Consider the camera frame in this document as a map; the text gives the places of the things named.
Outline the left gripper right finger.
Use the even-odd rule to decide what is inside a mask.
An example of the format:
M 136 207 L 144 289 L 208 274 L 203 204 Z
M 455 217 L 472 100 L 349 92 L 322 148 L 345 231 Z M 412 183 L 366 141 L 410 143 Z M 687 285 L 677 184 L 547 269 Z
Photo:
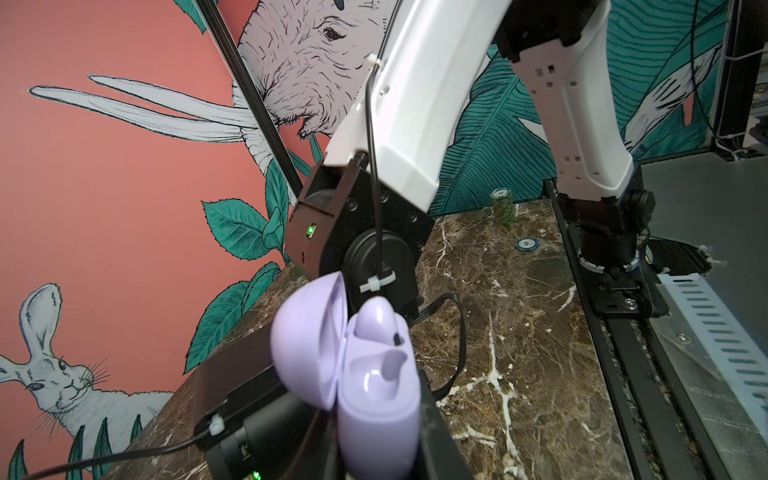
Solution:
M 421 382 L 419 450 L 413 478 L 419 480 L 472 480 L 464 458 L 436 405 L 428 379 L 419 371 Z

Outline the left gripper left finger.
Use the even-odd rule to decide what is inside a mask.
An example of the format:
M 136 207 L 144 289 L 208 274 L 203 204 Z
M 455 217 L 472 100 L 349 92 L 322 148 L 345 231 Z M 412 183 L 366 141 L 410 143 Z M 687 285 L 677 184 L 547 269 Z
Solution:
M 339 478 L 339 443 L 334 412 L 317 411 L 287 471 L 287 478 Z

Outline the purple earbud charging case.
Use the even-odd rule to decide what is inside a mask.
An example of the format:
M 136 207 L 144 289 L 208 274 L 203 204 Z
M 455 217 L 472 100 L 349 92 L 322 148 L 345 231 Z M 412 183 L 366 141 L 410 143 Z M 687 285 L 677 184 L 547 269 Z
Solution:
M 337 412 L 340 449 L 355 479 L 404 479 L 419 449 L 421 382 L 405 319 L 399 346 L 357 338 L 343 276 L 295 291 L 271 324 L 282 384 L 305 403 Z

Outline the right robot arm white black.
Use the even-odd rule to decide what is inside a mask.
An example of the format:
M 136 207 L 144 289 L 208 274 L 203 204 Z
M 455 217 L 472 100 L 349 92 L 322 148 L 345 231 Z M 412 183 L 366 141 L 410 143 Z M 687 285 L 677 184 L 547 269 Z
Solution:
M 655 316 L 665 303 L 637 243 L 653 197 L 617 124 L 610 12 L 607 1 L 262 1 L 237 46 L 250 83 L 231 107 L 117 77 L 101 83 L 184 116 L 54 87 L 36 94 L 209 143 L 233 127 L 261 166 L 281 125 L 327 135 L 319 164 L 288 176 L 285 251 L 308 278 L 344 281 L 348 306 L 384 297 L 404 317 L 416 314 L 431 212 L 467 209 L 497 187 L 535 189 L 519 155 L 546 145 L 534 162 L 581 231 L 589 300 Z

